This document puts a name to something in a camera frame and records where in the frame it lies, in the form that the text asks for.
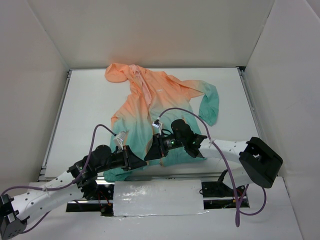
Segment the orange and teal gradient jacket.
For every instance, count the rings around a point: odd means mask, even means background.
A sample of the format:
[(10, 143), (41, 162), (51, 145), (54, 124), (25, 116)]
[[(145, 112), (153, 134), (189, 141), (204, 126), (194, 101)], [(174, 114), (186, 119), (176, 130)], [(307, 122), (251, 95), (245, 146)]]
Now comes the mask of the orange and teal gradient jacket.
[(137, 65), (112, 63), (105, 71), (111, 83), (129, 81), (130, 94), (125, 103), (111, 117), (112, 130), (117, 134), (127, 132), (125, 144), (133, 153), (144, 159), (154, 134), (152, 126), (160, 117), (164, 129), (169, 130), (173, 121), (184, 120), (191, 130), (200, 134), (190, 100), (201, 96), (198, 116), (213, 126), (219, 114), (217, 88), (202, 80), (180, 80), (164, 71), (152, 71)]

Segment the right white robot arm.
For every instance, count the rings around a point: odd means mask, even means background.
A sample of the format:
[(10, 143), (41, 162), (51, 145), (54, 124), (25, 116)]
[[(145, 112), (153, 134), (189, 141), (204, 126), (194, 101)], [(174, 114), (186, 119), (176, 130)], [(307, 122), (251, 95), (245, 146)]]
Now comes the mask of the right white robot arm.
[(170, 150), (183, 148), (192, 158), (217, 158), (240, 164), (231, 175), (224, 174), (217, 184), (218, 192), (230, 195), (235, 186), (254, 183), (270, 189), (283, 164), (283, 159), (262, 139), (249, 141), (209, 140), (205, 135), (194, 133), (182, 119), (171, 124), (172, 134), (154, 134), (145, 161), (166, 157)]

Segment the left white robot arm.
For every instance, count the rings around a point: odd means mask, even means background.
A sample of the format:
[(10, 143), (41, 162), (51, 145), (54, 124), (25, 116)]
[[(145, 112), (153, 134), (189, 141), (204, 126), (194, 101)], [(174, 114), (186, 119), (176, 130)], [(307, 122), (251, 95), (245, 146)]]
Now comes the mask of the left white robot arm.
[(131, 171), (146, 166), (128, 145), (112, 151), (100, 145), (77, 161), (60, 176), (40, 187), (25, 186), (26, 193), (10, 196), (6, 189), (0, 195), (0, 237), (9, 240), (27, 233), (27, 225), (43, 219), (50, 211), (70, 201), (91, 200), (98, 194), (98, 173), (122, 169)]

